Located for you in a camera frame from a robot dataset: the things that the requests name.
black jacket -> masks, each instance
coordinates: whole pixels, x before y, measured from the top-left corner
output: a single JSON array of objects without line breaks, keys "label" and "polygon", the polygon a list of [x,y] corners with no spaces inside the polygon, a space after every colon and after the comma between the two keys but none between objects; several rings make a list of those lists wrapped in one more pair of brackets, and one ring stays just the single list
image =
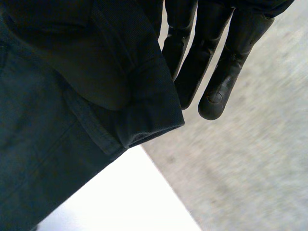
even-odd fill
[{"label": "black jacket", "polygon": [[1,231],[30,230],[126,149],[184,124],[140,7],[98,0],[92,14],[119,59],[128,52],[131,60],[132,101],[117,112],[81,97],[16,37],[6,13],[0,17]]}]

black glove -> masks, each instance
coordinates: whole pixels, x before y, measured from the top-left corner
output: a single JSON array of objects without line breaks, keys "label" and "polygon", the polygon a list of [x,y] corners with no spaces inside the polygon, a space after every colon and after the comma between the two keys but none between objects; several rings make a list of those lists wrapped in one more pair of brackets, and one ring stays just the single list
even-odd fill
[{"label": "black glove", "polygon": [[[163,55],[175,81],[182,109],[191,104],[232,13],[225,47],[198,106],[199,114],[209,120],[221,116],[254,44],[271,26],[274,17],[284,12],[293,1],[166,0],[169,30]],[[197,5],[195,37],[178,74]],[[150,21],[157,22],[152,14],[148,13]]]}]

glove finger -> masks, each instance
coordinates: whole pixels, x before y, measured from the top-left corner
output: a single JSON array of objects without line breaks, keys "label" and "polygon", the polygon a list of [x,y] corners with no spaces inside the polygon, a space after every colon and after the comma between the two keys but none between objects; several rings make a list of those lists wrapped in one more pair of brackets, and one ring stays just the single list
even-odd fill
[{"label": "glove finger", "polygon": [[198,0],[166,0],[169,30],[162,52],[173,80],[188,45],[197,3]]},{"label": "glove finger", "polygon": [[199,1],[192,47],[174,82],[183,110],[191,104],[232,12],[223,4]]}]

jacket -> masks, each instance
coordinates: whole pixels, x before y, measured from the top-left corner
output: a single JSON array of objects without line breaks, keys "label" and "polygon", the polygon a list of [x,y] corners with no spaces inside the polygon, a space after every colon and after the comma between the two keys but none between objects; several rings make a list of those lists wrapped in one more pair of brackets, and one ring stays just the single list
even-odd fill
[{"label": "jacket", "polygon": [[16,38],[5,12],[0,17],[1,231],[30,230],[128,148],[184,125],[170,72],[139,6],[97,0],[93,8],[109,41],[120,41],[135,64],[127,66],[133,101],[117,112],[81,97]]}]

white surface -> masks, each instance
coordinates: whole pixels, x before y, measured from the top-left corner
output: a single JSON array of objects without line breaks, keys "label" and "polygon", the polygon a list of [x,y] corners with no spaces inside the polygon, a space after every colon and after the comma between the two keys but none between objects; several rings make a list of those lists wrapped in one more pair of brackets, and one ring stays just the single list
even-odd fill
[{"label": "white surface", "polygon": [[147,153],[128,150],[40,224],[39,231],[200,231]]}]

